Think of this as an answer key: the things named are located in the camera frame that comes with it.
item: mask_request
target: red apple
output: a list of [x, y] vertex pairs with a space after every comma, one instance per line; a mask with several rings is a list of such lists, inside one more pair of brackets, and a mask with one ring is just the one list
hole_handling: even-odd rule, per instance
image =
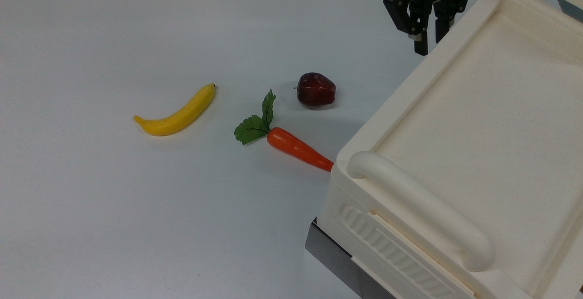
[[334, 102], [336, 85], [319, 73], [306, 73], [297, 82], [297, 99], [308, 108], [319, 108]]

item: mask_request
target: plastic tray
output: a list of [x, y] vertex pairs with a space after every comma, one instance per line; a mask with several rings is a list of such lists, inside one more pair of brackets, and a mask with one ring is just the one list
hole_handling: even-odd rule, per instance
[[396, 297], [570, 299], [582, 212], [583, 25], [478, 0], [338, 154], [318, 225]]

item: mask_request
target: banana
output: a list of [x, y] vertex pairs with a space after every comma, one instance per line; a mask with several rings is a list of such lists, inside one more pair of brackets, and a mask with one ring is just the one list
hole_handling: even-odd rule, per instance
[[133, 116], [133, 120], [142, 127], [144, 132], [156, 137], [178, 133], [192, 124], [209, 106], [215, 96], [215, 87], [214, 83], [203, 86], [185, 106], [164, 119], [142, 119]]

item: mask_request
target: table surface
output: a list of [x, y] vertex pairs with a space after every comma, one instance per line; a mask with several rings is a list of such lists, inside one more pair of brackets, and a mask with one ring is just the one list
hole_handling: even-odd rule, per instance
[[[304, 249], [329, 174], [233, 130], [273, 89], [333, 159], [423, 59], [383, 0], [0, 1], [2, 297], [356, 298]], [[337, 102], [298, 103], [308, 71]], [[181, 133], [133, 122], [211, 82]]]

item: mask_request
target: carrot leaf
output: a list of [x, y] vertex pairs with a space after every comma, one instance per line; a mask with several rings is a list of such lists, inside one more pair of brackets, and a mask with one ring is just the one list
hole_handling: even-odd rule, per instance
[[263, 99], [263, 117], [262, 119], [265, 121], [267, 126], [271, 125], [271, 121], [273, 120], [273, 102], [275, 101], [275, 94], [269, 89], [269, 93]]
[[269, 126], [267, 122], [258, 115], [252, 115], [245, 119], [235, 129], [235, 138], [241, 141], [243, 145], [260, 139], [269, 133]]

